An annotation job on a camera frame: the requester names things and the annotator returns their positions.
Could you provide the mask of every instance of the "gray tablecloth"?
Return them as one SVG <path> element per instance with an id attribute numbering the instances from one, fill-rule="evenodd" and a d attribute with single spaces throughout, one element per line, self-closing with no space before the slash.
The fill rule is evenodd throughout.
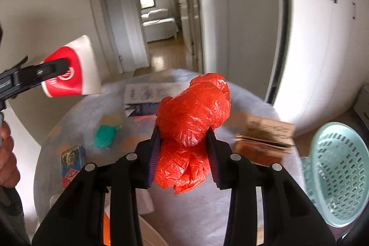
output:
<path id="1" fill-rule="evenodd" d="M 37 162 L 34 199 L 39 221 L 49 211 L 51 196 L 63 191 L 60 174 L 60 155 L 63 151 L 83 145 L 87 162 L 99 166 L 114 163 L 131 152 L 137 143 L 149 139 L 155 117 L 126 118 L 124 113 L 124 91 L 127 83 L 190 82 L 197 76 L 187 70 L 165 70 L 159 73 L 135 77 L 127 81 L 107 84 L 101 95 L 90 95 L 76 104 L 50 133 L 41 148 Z M 244 130 L 243 114 L 248 112 L 267 118 L 278 119 L 269 104 L 249 91 L 229 83 L 231 90 L 231 116 L 215 131 L 217 139 L 234 144 L 234 134 Z M 122 128 L 109 149 L 92 146 L 99 121 L 104 115 L 119 116 Z M 282 164 L 304 188 L 301 161 L 296 148 L 286 155 Z M 228 219 L 230 190 L 220 191 L 211 176 L 195 190 L 174 195 L 172 189 L 162 190 L 156 184 L 149 189 L 155 211 L 143 216 L 172 246 L 223 245 Z M 262 198 L 258 192 L 259 226 L 262 221 Z"/>

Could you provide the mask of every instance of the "logo on cup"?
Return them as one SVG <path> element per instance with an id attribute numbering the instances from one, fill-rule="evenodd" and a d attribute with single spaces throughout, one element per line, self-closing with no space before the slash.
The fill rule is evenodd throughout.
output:
<path id="1" fill-rule="evenodd" d="M 74 76 L 74 69 L 73 67 L 69 67 L 69 70 L 65 74 L 59 75 L 58 78 L 62 81 L 67 81 L 67 80 L 70 80 L 73 76 Z"/>

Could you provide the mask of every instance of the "bedroom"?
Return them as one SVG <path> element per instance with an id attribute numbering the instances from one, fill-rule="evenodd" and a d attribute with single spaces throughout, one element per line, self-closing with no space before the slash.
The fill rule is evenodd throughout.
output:
<path id="1" fill-rule="evenodd" d="M 135 76 L 170 68 L 197 71 L 187 0 L 140 0 L 150 66 Z"/>

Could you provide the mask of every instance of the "green object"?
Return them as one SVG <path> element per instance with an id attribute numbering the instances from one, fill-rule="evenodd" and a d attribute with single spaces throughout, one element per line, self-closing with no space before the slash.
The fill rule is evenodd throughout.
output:
<path id="1" fill-rule="evenodd" d="M 369 196 L 369 152 L 351 127 L 323 125 L 303 169 L 307 195 L 326 223 L 343 227 L 363 212 Z"/>
<path id="2" fill-rule="evenodd" d="M 118 129 L 116 126 L 100 125 L 95 134 L 93 145 L 97 148 L 110 147 Z"/>

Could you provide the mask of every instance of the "crumpled plastic bag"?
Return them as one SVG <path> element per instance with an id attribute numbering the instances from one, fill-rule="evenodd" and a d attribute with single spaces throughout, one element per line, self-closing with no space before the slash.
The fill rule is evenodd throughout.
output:
<path id="1" fill-rule="evenodd" d="M 230 93 L 225 79 L 215 73 L 199 75 L 178 96 L 166 97 L 156 111 L 162 138 L 191 147 L 204 139 L 211 126 L 218 128 L 229 117 Z"/>
<path id="2" fill-rule="evenodd" d="M 229 88 L 215 73 L 199 75 L 180 95 L 166 97 L 156 111 L 162 138 L 155 182 L 176 194 L 195 189 L 207 178 L 210 165 L 205 135 L 218 128 L 231 110 Z"/>

